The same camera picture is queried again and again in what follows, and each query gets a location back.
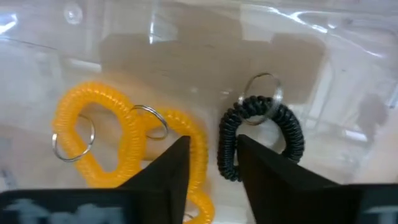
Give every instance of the black coiled keychain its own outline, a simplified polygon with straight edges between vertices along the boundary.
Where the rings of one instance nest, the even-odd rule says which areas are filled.
[[[265,96],[250,96],[244,98],[247,90],[254,79],[270,75],[277,81],[277,89],[273,98]],[[234,165],[234,155],[236,152],[236,130],[245,122],[249,125],[258,125],[267,119],[273,120],[282,131],[286,147],[282,156],[298,163],[304,152],[304,136],[300,123],[293,111],[281,104],[282,87],[279,79],[270,73],[261,73],[252,77],[245,87],[244,92],[239,97],[233,108],[227,110],[220,121],[220,139],[218,141],[217,165],[220,174],[225,179],[231,181],[242,181],[239,174],[239,166]],[[252,116],[263,117],[259,121],[248,121]]]

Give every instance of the black object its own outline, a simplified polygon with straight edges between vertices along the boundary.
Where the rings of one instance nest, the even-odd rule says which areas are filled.
[[[242,105],[234,104],[220,121],[220,139],[218,142],[217,165],[220,174],[231,181],[242,181],[239,166],[234,165],[236,152],[236,130],[242,124],[242,118],[263,115],[271,108],[272,98],[251,96]],[[293,111],[280,105],[272,120],[278,125],[285,138],[286,147],[282,156],[298,163],[304,152],[304,137],[300,123]]]
[[[181,224],[190,138],[183,136],[117,189],[16,190],[0,194],[0,223]]]
[[[258,224],[396,224],[398,185],[338,185],[238,136],[244,188]]]

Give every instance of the coiled wristband keychain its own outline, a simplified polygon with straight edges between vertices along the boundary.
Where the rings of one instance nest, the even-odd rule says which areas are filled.
[[[85,143],[75,131],[75,124],[84,106],[98,103],[111,110],[121,123],[122,136],[118,150],[118,166],[112,172],[105,172],[90,153],[95,138],[95,127],[91,122],[90,143]],[[138,115],[136,109],[146,110],[149,113]],[[118,187],[140,170],[140,163],[144,157],[146,135],[152,128],[162,125],[166,137],[169,126],[181,135],[191,137],[190,143],[190,178],[188,183],[187,199],[198,208],[199,215],[186,223],[211,223],[214,217],[214,206],[201,189],[205,181],[208,162],[206,134],[192,121],[192,119],[177,110],[156,110],[144,106],[133,105],[127,96],[110,86],[102,83],[83,83],[69,90],[60,100],[55,119],[53,121],[53,150],[55,155],[65,162],[75,162],[76,168],[91,187],[113,188]],[[64,158],[58,153],[57,141],[70,157]]]
[[[252,82],[259,77],[271,76],[276,80],[277,88],[273,98],[265,96],[250,96],[245,98]],[[239,166],[234,165],[234,155],[236,152],[236,130],[242,123],[248,125],[258,125],[267,119],[273,120],[282,131],[286,147],[282,156],[298,163],[304,152],[304,136],[300,123],[293,111],[282,102],[283,91],[280,81],[270,73],[260,73],[252,77],[246,85],[243,93],[234,103],[233,108],[227,110],[223,115],[219,125],[219,142],[217,165],[220,174],[230,181],[242,181],[239,174]],[[259,121],[248,121],[252,116],[262,116]]]

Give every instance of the clear plastic container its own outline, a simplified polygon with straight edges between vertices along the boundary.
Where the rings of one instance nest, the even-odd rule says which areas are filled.
[[[218,122],[259,72],[277,74],[302,124],[300,163],[339,183],[398,175],[398,16],[370,1],[3,1],[0,3],[0,168],[6,189],[86,187],[51,150],[51,122],[71,87],[100,80],[132,102],[192,114],[208,133],[206,191],[215,223],[252,223],[243,186],[216,166]],[[271,96],[271,80],[250,94]],[[120,137],[114,115],[83,112],[97,128],[94,155],[111,170]],[[80,122],[85,138],[90,127]],[[243,126],[276,151],[271,122]],[[160,153],[176,140],[149,142]],[[195,213],[188,207],[188,213]]]

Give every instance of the metal key ring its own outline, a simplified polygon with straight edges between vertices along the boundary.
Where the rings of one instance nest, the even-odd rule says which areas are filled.
[[[167,122],[166,122],[166,120],[163,118],[163,116],[160,115],[160,113],[158,113],[155,109],[153,109],[153,108],[151,108],[151,107],[149,107],[149,106],[146,106],[146,105],[135,105],[135,106],[133,106],[133,107],[131,108],[130,111],[132,111],[132,110],[138,110],[138,109],[146,110],[146,111],[152,113],[152,114],[155,115],[156,118],[159,119],[159,121],[163,124],[163,128],[164,128],[165,134],[164,134],[162,137],[151,137],[151,136],[147,135],[147,138],[150,138],[150,139],[153,139],[153,140],[156,140],[156,141],[160,141],[160,140],[165,139],[165,138],[169,135],[169,126],[167,125]]]
[[[248,120],[244,119],[241,116],[242,121],[245,122],[248,125],[256,126],[256,125],[259,125],[259,124],[265,122],[267,119],[272,118],[273,115],[275,114],[275,112],[278,110],[279,105],[282,103],[284,91],[282,89],[282,84],[281,84],[279,78],[277,76],[271,74],[271,73],[265,72],[265,73],[260,73],[258,75],[253,76],[248,81],[248,83],[246,84],[246,87],[244,88],[242,94],[238,98],[238,104],[239,105],[243,105],[243,101],[245,99],[246,92],[249,90],[249,88],[250,88],[251,84],[253,83],[253,81],[256,78],[267,76],[267,75],[271,76],[275,80],[275,84],[276,84],[275,93],[274,93],[274,96],[272,98],[271,108],[264,114],[264,116],[259,121],[248,121]]]
[[[86,150],[85,150],[83,153],[81,153],[79,156],[73,157],[73,158],[71,158],[71,159],[67,159],[67,158],[61,156],[60,153],[59,153],[59,151],[58,151],[58,147],[57,147],[57,136],[58,136],[58,134],[57,134],[57,133],[53,133],[53,134],[52,134],[52,150],[53,150],[54,154],[55,154],[60,160],[62,160],[62,161],[64,161],[64,162],[75,162],[75,161],[79,160],[82,156],[84,156],[85,154],[87,154],[87,153],[91,150],[91,147],[93,146],[94,139],[95,139],[95,127],[94,127],[94,122],[93,122],[93,120],[89,119],[88,117],[86,117],[86,116],[84,116],[84,115],[79,114],[79,117],[84,118],[84,119],[88,120],[88,121],[91,123],[90,142],[88,143]]]

